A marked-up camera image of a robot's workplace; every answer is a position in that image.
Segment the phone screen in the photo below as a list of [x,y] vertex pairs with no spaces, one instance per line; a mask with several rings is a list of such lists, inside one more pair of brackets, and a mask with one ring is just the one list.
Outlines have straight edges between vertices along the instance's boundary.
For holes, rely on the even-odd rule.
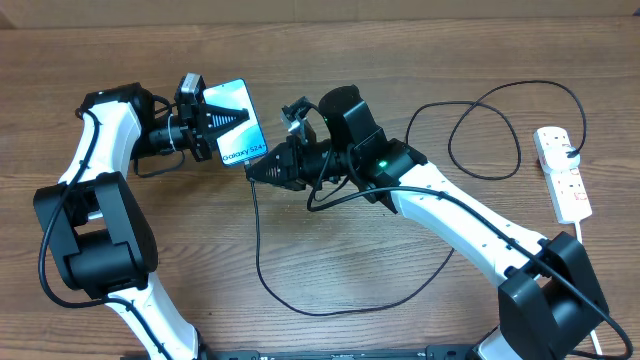
[[208,88],[203,95],[209,105],[249,111],[249,120],[218,138],[218,152],[225,166],[243,163],[267,153],[267,143],[243,79]]

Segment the white robotic arm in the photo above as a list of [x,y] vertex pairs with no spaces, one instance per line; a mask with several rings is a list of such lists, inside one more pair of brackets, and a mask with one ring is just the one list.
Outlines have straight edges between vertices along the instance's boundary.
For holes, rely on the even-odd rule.
[[[248,168],[247,178],[294,191],[313,186],[309,211],[362,196],[439,235],[498,290],[500,326],[473,347],[473,356],[563,358],[608,317],[591,263],[575,238],[561,233],[549,240],[514,224],[453,185],[423,154],[387,140],[354,85],[330,91],[317,106],[298,100],[283,115],[304,122],[309,109],[321,114],[331,137],[317,142],[315,134],[305,134],[313,139],[305,142],[294,132]],[[322,181],[340,176],[360,192],[312,206]],[[540,287],[539,276],[551,280]]]
[[[530,253],[537,254],[542,250],[538,241],[546,239],[545,236],[514,224],[482,205],[447,180],[431,162],[416,165],[402,175],[400,185],[445,191],[469,205],[509,237],[517,239]],[[529,261],[477,218],[452,202],[409,191],[393,191],[392,199],[400,215],[440,236],[480,269],[495,287],[507,279],[508,268],[519,269]]]
[[[132,158],[188,149],[196,161],[211,159],[218,137],[248,120],[247,109],[204,103],[204,90],[201,76],[187,74],[176,92],[178,115],[173,121],[169,102],[137,83],[88,94],[77,111],[85,126],[69,169],[58,185],[39,189],[34,197],[45,234],[52,215],[56,219],[46,240],[65,284],[116,311],[153,360],[207,359],[210,354],[155,273],[155,240],[126,177]],[[159,118],[156,101],[167,105]],[[214,122],[216,116],[225,121]],[[86,159],[88,164],[81,165]],[[64,211],[55,213],[60,203]],[[100,217],[105,230],[81,235],[74,231]],[[48,287],[43,274],[41,281]]]

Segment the power strip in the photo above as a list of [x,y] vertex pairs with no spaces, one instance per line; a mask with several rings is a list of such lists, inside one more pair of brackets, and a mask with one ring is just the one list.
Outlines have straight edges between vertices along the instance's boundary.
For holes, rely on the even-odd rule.
[[578,170],[580,155],[572,159],[566,156],[574,149],[567,131],[555,126],[543,127],[533,134],[533,140],[558,222],[573,224],[591,216],[591,204]]

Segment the cable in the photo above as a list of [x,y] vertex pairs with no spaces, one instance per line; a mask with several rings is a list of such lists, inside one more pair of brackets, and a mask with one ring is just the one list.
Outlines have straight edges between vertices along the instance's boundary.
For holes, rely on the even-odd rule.
[[[83,111],[81,109],[77,109],[75,111],[76,116],[81,120],[83,119],[82,113]],[[85,154],[84,159],[80,162],[80,167],[78,169],[78,172],[74,175],[71,181],[67,184],[67,187],[62,192],[60,199],[58,200],[58,202],[56,203],[56,206],[53,209],[51,218],[47,223],[47,227],[45,229],[44,235],[42,236],[42,243],[40,244],[40,253],[38,255],[38,277],[40,279],[40,285],[42,286],[42,290],[44,291],[45,295],[47,295],[47,297],[51,299],[51,301],[53,301],[54,303],[56,303],[61,307],[68,308],[68,309],[89,308],[89,307],[94,307],[98,305],[104,305],[106,303],[117,303],[125,306],[126,310],[131,311],[133,315],[136,317],[136,319],[138,319],[138,321],[140,322],[140,325],[142,325],[145,332],[147,333],[147,336],[149,336],[153,344],[158,348],[158,351],[162,353],[167,358],[167,360],[171,360],[172,359],[171,355],[169,355],[169,353],[164,348],[164,346],[160,343],[160,341],[155,336],[153,331],[151,331],[151,328],[149,328],[149,325],[144,320],[140,312],[133,306],[133,304],[122,299],[115,299],[115,298],[108,298],[108,297],[98,299],[98,300],[79,302],[79,303],[68,302],[58,297],[53,292],[53,290],[51,290],[51,287],[49,286],[49,282],[47,281],[45,260],[47,257],[47,248],[49,247],[49,242],[51,241],[51,234],[53,232],[53,228],[56,224],[56,221],[58,220],[58,217],[60,216],[60,212],[62,211],[65,201],[67,200],[67,198],[75,188],[76,184],[82,178],[82,175],[84,174],[85,170],[89,166],[89,160],[91,159],[91,155],[93,154],[93,151],[95,150],[96,144],[98,142],[98,136],[100,134],[100,125],[102,125],[100,124],[100,121],[98,121],[98,118],[96,117],[96,115],[91,110],[84,110],[84,113],[88,114],[93,120],[93,127],[94,127],[93,135],[91,137],[91,142],[89,143],[89,147],[87,148],[87,153]]]
[[315,195],[313,197],[313,200],[315,200],[316,202],[323,202],[325,200],[327,200],[329,197],[331,197],[331,195],[337,193],[338,191],[340,191],[343,187],[345,187],[345,185],[347,185],[347,183],[349,182],[349,180],[351,180],[351,178],[349,176],[345,176],[344,180],[342,180],[342,183],[340,183],[340,185],[338,185],[338,187],[336,187],[335,189],[333,189],[333,191],[331,191],[329,193],[329,195],[323,197],[323,198],[316,198]]
[[[502,114],[498,109],[496,109],[496,108],[494,108],[492,106],[483,104],[481,101],[484,100],[490,94],[492,94],[492,93],[494,93],[494,92],[496,92],[496,91],[498,91],[500,89],[504,89],[504,88],[510,87],[510,86],[522,85],[522,84],[548,84],[548,85],[557,86],[557,87],[561,88],[562,90],[566,91],[573,98],[573,100],[576,102],[576,105],[578,106],[578,109],[580,110],[580,116],[582,117],[582,128],[583,128],[582,141],[580,142],[580,145],[574,151],[571,151],[570,153],[568,153],[567,156],[568,157],[574,157],[574,156],[578,155],[580,153],[580,150],[582,150],[582,147],[584,146],[584,143],[585,143],[585,141],[587,139],[587,115],[584,112],[584,108],[582,106],[582,103],[580,102],[580,99],[578,99],[576,94],[571,89],[569,89],[566,86],[564,86],[562,84],[559,84],[557,82],[548,81],[548,80],[525,80],[525,81],[517,81],[517,82],[512,82],[512,83],[500,85],[500,86],[498,86],[496,88],[493,88],[493,89],[489,90],[487,93],[482,95],[476,101],[444,101],[444,102],[426,104],[426,105],[420,107],[415,112],[415,114],[413,115],[411,120],[409,121],[409,127],[407,128],[407,134],[405,135],[405,142],[407,142],[407,140],[408,140],[409,129],[410,129],[411,125],[413,124],[413,121],[415,120],[415,118],[418,116],[418,114],[422,110],[424,110],[426,108],[429,108],[429,107],[441,106],[441,105],[471,105],[462,114],[462,116],[460,117],[460,119],[458,120],[456,125],[453,127],[453,130],[451,131],[451,135],[449,136],[449,141],[448,141],[448,144],[447,144],[447,151],[449,152],[449,157],[451,158],[451,161],[462,172],[464,172],[464,173],[466,173],[466,174],[468,174],[468,175],[470,175],[472,177],[478,178],[478,179],[483,179],[483,180],[504,180],[504,179],[510,178],[511,176],[515,175],[516,172],[518,172],[518,169],[520,168],[520,164],[522,162],[520,144],[518,143],[518,137],[516,136],[516,133],[515,133],[513,127],[511,126],[511,123],[509,122],[509,120],[507,119],[507,117],[504,114]],[[484,175],[476,174],[476,173],[468,170],[464,166],[462,166],[462,164],[460,164],[458,162],[458,160],[456,159],[456,157],[453,155],[453,150],[452,150],[453,137],[455,136],[456,132],[458,131],[458,127],[460,127],[460,124],[467,117],[467,115],[469,115],[469,113],[471,111],[473,111],[473,109],[475,109],[478,106],[487,108],[487,109],[492,110],[492,111],[496,112],[497,114],[499,114],[502,117],[502,119],[505,121],[507,126],[509,127],[509,130],[511,131],[513,139],[514,139],[514,141],[516,143],[516,151],[518,152],[518,161],[516,163],[515,169],[511,173],[509,173],[508,175],[504,175],[504,176],[484,176]]]
[[449,144],[448,144],[449,157],[451,158],[451,161],[453,161],[453,163],[460,170],[464,171],[465,173],[467,173],[467,174],[469,174],[469,175],[471,175],[471,176],[473,176],[475,178],[482,179],[482,180],[504,180],[504,179],[508,179],[508,178],[512,177],[513,175],[515,175],[518,172],[518,170],[520,169],[520,165],[522,164],[522,151],[520,149],[520,141],[518,141],[518,135],[516,135],[516,131],[513,129],[513,126],[511,125],[511,122],[509,121],[507,116],[504,115],[500,110],[494,108],[491,105],[487,105],[487,104],[484,104],[484,103],[479,103],[477,101],[441,101],[441,102],[435,102],[435,103],[422,105],[413,114],[413,116],[411,117],[411,120],[409,120],[409,125],[407,126],[407,132],[404,135],[404,142],[409,144],[409,132],[411,131],[411,126],[413,125],[413,122],[416,119],[416,117],[420,114],[420,112],[422,112],[422,110],[430,108],[430,107],[443,106],[443,105],[475,105],[475,106],[480,106],[480,107],[483,107],[483,108],[486,108],[486,109],[489,109],[489,110],[495,112],[496,114],[500,115],[500,117],[502,117],[502,120],[504,120],[505,124],[507,124],[507,127],[509,127],[509,131],[511,131],[511,136],[513,137],[513,142],[515,143],[515,146],[516,146],[516,152],[518,154],[518,159],[516,161],[515,168],[509,174],[502,175],[502,176],[484,176],[484,175],[479,175],[479,174],[473,173],[471,171],[468,171],[467,169],[462,167],[462,165],[460,165],[460,163],[456,160],[455,156],[453,155],[453,152],[451,151],[451,143],[453,141],[453,135],[455,135],[455,133],[456,133],[456,131],[458,129],[458,125],[460,125],[460,122],[464,119],[464,117],[462,117],[462,118],[460,118],[460,120],[458,120],[458,123],[454,127],[454,129],[453,129],[453,131],[451,133],[451,136],[449,137]]
[[573,223],[576,226],[576,239],[582,244],[582,230],[580,229],[580,221]]
[[164,105],[163,107],[161,107],[160,109],[158,109],[158,110],[154,111],[154,114],[155,114],[155,115],[158,115],[158,114],[160,114],[161,112],[167,111],[168,109],[170,109],[170,108],[172,108],[172,107],[176,106],[176,103],[169,103],[169,101],[168,101],[168,100],[167,100],[167,102],[166,102],[166,103],[162,102],[162,104]]
[[394,187],[382,187],[375,189],[368,189],[365,191],[357,192],[354,194],[350,194],[344,197],[341,197],[336,200],[332,200],[328,203],[321,204],[315,207],[312,211],[321,211],[328,209],[330,207],[342,204],[344,202],[359,198],[361,196],[379,193],[379,192],[388,192],[388,191],[411,191],[421,194],[434,195],[438,198],[445,199],[450,201],[463,210],[467,211],[470,215],[475,217],[478,221],[480,221],[483,225],[485,225],[489,230],[493,231],[500,239],[504,240],[508,245],[512,248],[516,249],[522,255],[526,256],[531,262],[533,262],[538,268],[542,270],[543,273],[550,274],[551,277],[560,282],[567,290],[569,290],[575,297],[577,297],[581,302],[592,308],[611,328],[620,336],[620,339],[624,342],[625,345],[625,354],[624,355],[597,355],[591,354],[583,351],[574,350],[570,352],[572,355],[578,355],[587,357],[590,359],[611,359],[611,360],[626,360],[631,357],[633,354],[633,344],[631,343],[631,339],[626,334],[626,332],[622,329],[622,327],[615,321],[611,316],[606,314],[599,306],[593,303],[589,298],[587,298],[580,290],[578,290],[573,284],[571,284],[567,279],[565,279],[562,275],[560,275],[556,270],[554,270],[551,266],[547,265],[544,261],[537,258],[535,255],[527,251],[527,249],[523,248],[515,239],[508,237],[505,233],[503,233],[500,229],[495,227],[489,220],[471,208],[469,205],[464,202],[458,200],[457,198],[447,194],[443,191],[436,191],[431,189],[423,189],[417,187],[409,187],[409,186],[394,186]]
[[148,179],[150,177],[154,177],[154,176],[158,176],[158,175],[162,175],[171,171],[176,171],[178,169],[180,169],[182,167],[182,165],[184,165],[184,161],[186,159],[185,155],[184,155],[184,151],[180,150],[180,154],[182,155],[182,158],[180,159],[180,161],[171,167],[168,167],[166,169],[161,169],[161,170],[156,170],[156,171],[152,171],[150,173],[146,173],[146,174],[140,174],[138,171],[138,158],[134,158],[133,159],[133,173],[136,174],[138,177],[143,178],[143,179]]
[[602,347],[600,347],[600,341],[598,341],[598,335],[596,335],[596,330],[591,330],[591,332],[589,333],[589,336],[591,336],[591,343],[593,343],[593,349],[596,351],[596,355],[599,356],[599,358],[602,356]]
[[309,106],[309,108],[315,110],[318,113],[318,115],[322,116],[323,119],[325,119],[325,120],[327,119],[324,115],[322,115],[322,112],[320,112],[320,108],[316,104],[314,104],[314,103],[312,103],[310,101],[306,101],[305,104],[307,104],[307,106]]
[[[320,116],[323,116],[322,113],[320,113],[320,110],[313,104],[309,105],[311,108],[313,108],[314,110],[316,110]],[[351,151],[353,150],[353,145],[349,145],[347,147],[347,163],[350,167],[350,172],[351,172],[351,176],[353,176],[354,178],[357,179],[357,181],[359,181],[361,184],[364,184],[362,182],[362,180],[360,180],[355,172],[355,169],[353,168],[353,164],[351,162]],[[309,197],[307,198],[307,210],[309,211],[315,211],[315,208],[312,207],[312,203],[313,200],[316,199],[316,192],[318,191],[320,184],[322,183],[322,178],[323,175],[327,169],[327,166],[329,165],[329,161],[331,160],[331,157],[333,156],[333,144],[331,144],[329,146],[329,150],[327,151],[327,156],[325,158],[324,164],[322,166],[322,170],[320,171],[320,174],[318,176],[318,178],[316,179],[316,183],[314,184],[311,193],[309,194]],[[338,186],[338,188],[336,188],[335,190],[333,190],[329,195],[325,196],[324,198],[321,199],[321,201],[326,200],[329,196],[333,195],[334,193],[336,193],[338,190],[340,190],[344,185],[346,185],[348,181],[348,177],[345,178],[345,180],[342,182],[342,184],[340,184],[340,186]],[[438,269],[436,269],[436,271],[427,279],[427,281],[425,281],[416,291],[414,291],[413,293],[411,293],[409,296],[396,301],[394,303],[391,304],[387,304],[387,305],[382,305],[382,306],[377,306],[377,307],[369,307],[369,308],[363,308],[363,309],[352,309],[352,310],[341,310],[341,311],[332,311],[332,312],[326,312],[326,313],[311,313],[311,312],[307,312],[307,311],[303,311],[300,309],[297,309],[295,307],[293,307],[292,305],[290,305],[289,303],[287,303],[286,301],[284,301],[282,298],[280,298],[276,293],[274,293],[271,288],[269,288],[269,286],[267,285],[267,283],[265,282],[264,278],[262,277],[262,271],[260,270],[260,215],[258,213],[258,201],[257,201],[257,197],[256,197],[256,190],[255,190],[255,184],[254,181],[251,181],[251,193],[253,196],[253,204],[255,207],[255,213],[256,213],[256,272],[258,273],[258,278],[260,279],[260,283],[262,284],[262,286],[264,287],[264,289],[274,298],[276,299],[278,302],[280,302],[282,305],[284,305],[285,307],[287,307],[288,309],[298,313],[298,314],[302,314],[302,315],[306,315],[306,316],[314,316],[314,317],[323,317],[323,316],[334,316],[334,315],[345,315],[345,314],[355,314],[355,313],[367,313],[367,312],[374,312],[374,311],[381,311],[381,310],[387,310],[387,309],[391,309],[393,307],[402,305],[404,303],[406,303],[407,301],[413,299],[416,295],[418,295],[425,287],[427,287],[427,285],[429,285],[433,279],[436,278],[436,276],[438,276],[438,274],[440,273],[440,271],[442,271],[442,269],[444,269],[444,267],[447,265],[447,263],[449,262],[449,259],[451,259],[451,256],[454,253],[454,249],[451,248],[451,251],[449,252],[449,255],[445,258],[445,260],[442,262],[442,264],[440,264],[440,266],[438,267]]]
[[[582,244],[582,230],[580,228],[580,221],[576,221],[573,223],[576,227],[576,239]],[[595,350],[597,355],[602,355],[602,347],[600,347],[600,342],[598,341],[598,335],[596,335],[596,330],[593,329],[589,333],[591,337],[591,343],[593,343],[593,349]]]
[[[44,235],[42,236],[42,243],[40,244],[40,254],[38,256],[38,277],[40,279],[40,285],[42,286],[42,290],[44,291],[45,295],[47,295],[49,299],[51,299],[51,301],[58,304],[59,306],[69,308],[69,309],[81,309],[81,308],[87,308],[87,307],[104,304],[104,299],[86,301],[86,302],[80,302],[80,303],[70,303],[65,300],[62,300],[56,294],[54,294],[53,291],[51,290],[51,287],[47,282],[47,274],[45,270],[47,247],[49,246],[49,241],[51,241],[51,234],[53,233],[53,227],[55,226],[56,221],[58,220],[58,216],[60,216],[60,212],[62,211],[62,207],[64,206],[65,201],[71,194],[71,191],[76,186],[78,181],[80,181],[80,178],[82,177],[82,174],[84,174],[84,171],[89,166],[89,159],[91,158],[91,154],[93,153],[93,150],[95,149],[96,144],[98,142],[98,135],[100,133],[101,124],[98,121],[98,118],[96,117],[96,115],[93,112],[91,112],[91,110],[87,110],[85,111],[85,113],[91,116],[91,118],[93,119],[93,128],[94,128],[93,136],[91,137],[91,142],[89,143],[87,154],[85,155],[84,159],[80,162],[80,167],[78,169],[78,172],[71,179],[67,187],[64,189],[64,191],[62,192],[62,195],[60,196],[60,200],[58,200],[58,202],[56,203],[56,206],[53,208],[53,213],[51,214],[51,218],[49,219],[49,222],[47,223],[47,227],[45,228],[45,231],[44,231]],[[82,119],[82,115],[78,110],[76,110],[76,116]]]
[[257,196],[256,196],[255,181],[251,180],[250,182],[251,182],[251,196],[253,197],[253,207],[254,207],[254,210],[255,210],[255,213],[256,213],[256,272],[258,273],[258,279],[260,279],[260,283],[262,284],[264,289],[267,290],[269,295],[271,295],[274,299],[276,299],[282,305],[287,307],[289,310],[292,310],[292,311],[294,311],[294,312],[296,312],[298,314],[302,314],[302,315],[306,315],[306,316],[313,316],[313,317],[326,317],[326,316],[334,316],[334,315],[346,315],[346,314],[382,311],[382,310],[391,309],[391,308],[396,307],[398,305],[402,305],[402,304],[406,303],[407,301],[413,299],[416,295],[418,295],[418,293],[420,293],[420,291],[422,291],[422,289],[427,287],[427,285],[429,285],[429,283],[431,283],[431,281],[433,281],[433,279],[435,279],[436,276],[438,276],[440,271],[442,271],[442,269],[444,269],[445,265],[447,264],[447,262],[449,262],[449,259],[451,259],[451,256],[453,255],[453,251],[454,250],[451,249],[451,251],[449,251],[449,254],[447,255],[447,257],[444,260],[444,262],[440,265],[440,267],[438,267],[438,269],[431,275],[431,277],[429,277],[429,279],[424,284],[422,284],[416,291],[411,293],[409,296],[405,297],[402,300],[396,301],[394,303],[387,304],[387,305],[382,305],[382,306],[363,308],[363,309],[341,310],[341,311],[332,311],[332,312],[326,312],[326,313],[312,313],[312,312],[308,312],[308,311],[303,311],[303,310],[297,309],[297,308],[293,307],[292,305],[290,305],[289,303],[287,303],[286,301],[284,301],[281,297],[276,295],[276,293],[274,293],[273,290],[271,290],[271,288],[269,288],[269,286],[267,285],[267,283],[265,282],[265,280],[264,280],[264,278],[262,276],[262,271],[260,270],[260,214],[258,212],[258,199],[257,199]]

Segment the wooden table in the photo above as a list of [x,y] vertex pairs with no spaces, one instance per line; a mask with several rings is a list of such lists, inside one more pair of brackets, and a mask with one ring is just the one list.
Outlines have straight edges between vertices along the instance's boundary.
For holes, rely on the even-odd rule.
[[[612,314],[640,344],[637,18],[2,31],[0,49],[2,359],[114,359],[143,350],[111,310],[67,310],[44,296],[36,274],[42,231],[32,197],[68,167],[82,131],[73,110],[86,93],[139,81],[173,97],[190,71],[209,85],[246,79],[271,147],[286,136],[278,117],[282,105],[303,95],[318,101],[341,85],[357,84],[378,124],[398,138],[426,102],[473,100],[521,79],[571,87],[589,116],[581,169],[594,214],[583,224],[585,245]],[[446,144],[461,107],[425,112],[411,144],[505,217],[551,237],[571,232],[556,223],[532,133],[557,125],[577,143],[575,104],[544,85],[503,90],[487,102],[506,113],[520,134],[523,166],[513,178],[477,180],[452,165]],[[312,122],[319,138],[326,137],[319,119]],[[488,111],[472,114],[453,145],[474,171],[504,174],[514,166],[513,141]],[[143,160],[141,166],[172,161]],[[179,172],[128,179],[155,233],[165,288],[214,349],[420,348],[475,342],[498,322],[495,290],[458,254],[427,289],[396,309],[323,319],[297,315],[258,282],[253,207],[241,168],[188,159]],[[307,194],[258,186],[264,276],[302,309],[398,300],[449,251],[435,235],[380,204],[360,199],[311,214]],[[85,298],[62,285],[51,258],[47,269],[56,292]],[[607,352],[623,350],[606,326],[599,336]]]

